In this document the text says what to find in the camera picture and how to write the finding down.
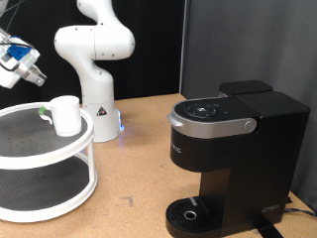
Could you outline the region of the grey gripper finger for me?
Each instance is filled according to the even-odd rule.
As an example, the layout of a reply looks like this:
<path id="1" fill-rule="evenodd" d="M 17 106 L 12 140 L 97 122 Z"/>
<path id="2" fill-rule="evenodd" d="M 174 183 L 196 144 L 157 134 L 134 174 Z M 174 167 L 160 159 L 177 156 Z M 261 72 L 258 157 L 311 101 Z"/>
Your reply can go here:
<path id="1" fill-rule="evenodd" d="M 23 78 L 37 86 L 42 86 L 44 84 L 44 76 L 41 73 L 26 73 Z"/>
<path id="2" fill-rule="evenodd" d="M 44 76 L 44 81 L 47 79 L 47 77 L 39 70 L 39 68 L 36 65 L 32 65 L 29 68 L 29 73 L 35 73 L 35 74 L 42 74 Z"/>

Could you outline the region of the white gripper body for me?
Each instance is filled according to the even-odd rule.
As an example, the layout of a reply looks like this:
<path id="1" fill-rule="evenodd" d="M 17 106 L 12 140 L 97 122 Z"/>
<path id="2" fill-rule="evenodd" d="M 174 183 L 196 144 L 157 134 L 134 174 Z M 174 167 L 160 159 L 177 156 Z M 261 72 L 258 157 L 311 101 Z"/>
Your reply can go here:
<path id="1" fill-rule="evenodd" d="M 6 88 L 12 88 L 21 78 L 19 73 L 20 64 L 16 61 L 5 64 L 0 62 L 0 85 Z"/>

